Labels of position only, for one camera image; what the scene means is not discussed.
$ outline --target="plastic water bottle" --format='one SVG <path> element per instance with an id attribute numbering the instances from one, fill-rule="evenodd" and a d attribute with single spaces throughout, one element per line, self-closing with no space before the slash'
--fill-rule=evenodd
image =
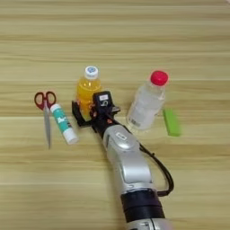
<path id="1" fill-rule="evenodd" d="M 167 81 L 168 75 L 165 72 L 154 71 L 137 90 L 127 116 L 127 122 L 132 128 L 144 130 L 152 126 L 155 115 L 163 107 Z"/>

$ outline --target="table surface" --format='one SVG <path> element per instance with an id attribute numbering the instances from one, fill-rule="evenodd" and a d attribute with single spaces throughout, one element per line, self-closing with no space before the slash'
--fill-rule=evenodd
<path id="1" fill-rule="evenodd" d="M 155 69 L 170 76 L 162 114 L 137 137 L 167 165 L 175 191 L 161 199 L 178 230 L 230 226 L 230 5 L 224 0 L 1 0 L 0 229 L 125 229 L 101 140 L 71 116 L 75 83 L 100 68 L 125 115 Z M 52 90 L 80 140 L 66 145 L 53 118 L 48 150 L 37 91 Z M 160 190 L 164 180 L 151 164 Z"/>

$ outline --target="glue stick cap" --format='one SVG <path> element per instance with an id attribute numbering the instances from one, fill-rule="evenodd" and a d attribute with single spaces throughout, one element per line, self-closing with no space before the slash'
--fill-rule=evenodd
<path id="1" fill-rule="evenodd" d="M 98 68 L 95 66 L 88 66 L 84 71 L 84 77 L 88 80 L 95 80 L 98 78 Z"/>
<path id="2" fill-rule="evenodd" d="M 50 107 L 50 111 L 53 113 L 55 110 L 61 109 L 61 106 L 59 104 L 54 104 Z"/>
<path id="3" fill-rule="evenodd" d="M 72 128 L 69 128 L 66 131 L 64 131 L 63 136 L 69 145 L 73 145 L 78 141 L 78 137 L 76 136 Z"/>

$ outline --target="glue stick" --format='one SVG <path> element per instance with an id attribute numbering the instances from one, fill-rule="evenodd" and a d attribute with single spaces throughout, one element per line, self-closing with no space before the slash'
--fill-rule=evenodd
<path id="1" fill-rule="evenodd" d="M 69 145 L 73 145 L 77 142 L 78 137 L 75 134 L 75 131 L 73 130 L 71 124 L 69 123 L 66 114 L 62 110 L 61 106 L 59 104 L 54 104 L 50 111 L 53 113 L 53 116 L 55 118 L 56 123 L 58 124 L 58 127 L 65 138 L 66 142 Z"/>

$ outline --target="bottle label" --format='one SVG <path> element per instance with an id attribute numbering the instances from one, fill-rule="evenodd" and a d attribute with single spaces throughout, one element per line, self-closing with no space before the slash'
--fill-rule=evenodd
<path id="1" fill-rule="evenodd" d="M 53 115 L 62 133 L 66 131 L 67 129 L 72 128 L 71 124 L 69 123 L 66 117 L 66 114 L 64 113 L 62 109 L 56 109 L 53 112 Z"/>

